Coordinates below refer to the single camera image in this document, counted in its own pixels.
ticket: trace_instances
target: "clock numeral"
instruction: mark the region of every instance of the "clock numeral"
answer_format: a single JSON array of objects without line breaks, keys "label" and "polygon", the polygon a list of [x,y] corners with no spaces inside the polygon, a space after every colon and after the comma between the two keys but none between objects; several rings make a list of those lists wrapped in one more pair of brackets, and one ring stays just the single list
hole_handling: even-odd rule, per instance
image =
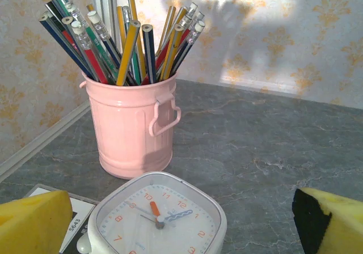
[{"label": "clock numeral", "polygon": [[205,232],[204,232],[204,231],[199,231],[198,236],[199,236],[200,238],[203,238],[203,237],[204,237],[204,235],[205,235]]},{"label": "clock numeral", "polygon": [[114,239],[114,241],[118,241],[118,240],[121,240],[122,237],[120,235],[117,235],[118,238]]},{"label": "clock numeral", "polygon": [[194,254],[195,253],[195,248],[190,247],[189,250],[188,250],[188,253],[189,254]]},{"label": "clock numeral", "polygon": [[116,218],[115,218],[115,220],[117,221],[117,222],[119,222],[119,221],[121,221],[123,219],[123,217],[122,216],[117,216]]},{"label": "clock numeral", "polygon": [[187,207],[187,204],[185,204],[185,203],[183,203],[183,202],[181,202],[181,201],[179,201],[179,202],[178,202],[178,205],[179,205],[181,208],[186,208],[186,207]]},{"label": "clock numeral", "polygon": [[149,195],[148,193],[145,193],[145,196],[144,196],[147,200],[151,200],[153,199],[153,197],[151,195]]}]

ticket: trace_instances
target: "pink pencil cup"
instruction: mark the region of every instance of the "pink pencil cup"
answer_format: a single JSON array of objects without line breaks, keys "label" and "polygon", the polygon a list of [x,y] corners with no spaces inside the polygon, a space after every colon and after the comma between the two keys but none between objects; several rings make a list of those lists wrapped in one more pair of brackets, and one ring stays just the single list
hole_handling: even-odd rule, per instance
[{"label": "pink pencil cup", "polygon": [[173,126],[182,115],[175,105],[176,75],[135,87],[83,77],[79,87],[86,86],[90,98],[102,167],[122,179],[165,169],[172,158]]}]

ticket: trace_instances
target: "alarm clock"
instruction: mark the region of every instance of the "alarm clock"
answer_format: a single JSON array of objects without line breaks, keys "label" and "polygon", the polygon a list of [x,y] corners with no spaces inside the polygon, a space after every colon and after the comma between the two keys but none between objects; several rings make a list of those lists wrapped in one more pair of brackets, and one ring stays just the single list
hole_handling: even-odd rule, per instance
[{"label": "alarm clock", "polygon": [[165,172],[130,180],[101,201],[81,254],[219,254],[226,215],[210,196]]}]

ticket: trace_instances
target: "countertop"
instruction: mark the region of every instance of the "countertop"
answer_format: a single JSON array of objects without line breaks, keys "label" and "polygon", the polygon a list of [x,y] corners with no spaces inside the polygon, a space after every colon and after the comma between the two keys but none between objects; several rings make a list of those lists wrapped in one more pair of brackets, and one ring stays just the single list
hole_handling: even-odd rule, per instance
[{"label": "countertop", "polygon": [[[291,210],[313,187],[363,200],[363,110],[178,81],[181,122],[166,172],[224,209],[223,254],[303,253]],[[125,180],[99,164],[91,113],[0,186],[0,202],[42,183],[102,200]]]}]

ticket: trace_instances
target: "wallpaper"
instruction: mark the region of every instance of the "wallpaper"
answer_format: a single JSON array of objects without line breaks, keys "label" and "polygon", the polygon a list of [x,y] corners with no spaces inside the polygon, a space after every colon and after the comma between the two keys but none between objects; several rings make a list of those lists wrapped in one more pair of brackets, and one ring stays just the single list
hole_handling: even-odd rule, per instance
[{"label": "wallpaper", "polygon": [[136,0],[138,19],[158,45],[192,1],[206,28],[179,78],[363,108],[363,0]]},{"label": "wallpaper", "polygon": [[0,0],[0,164],[87,100],[80,70],[38,22],[49,1]]}]

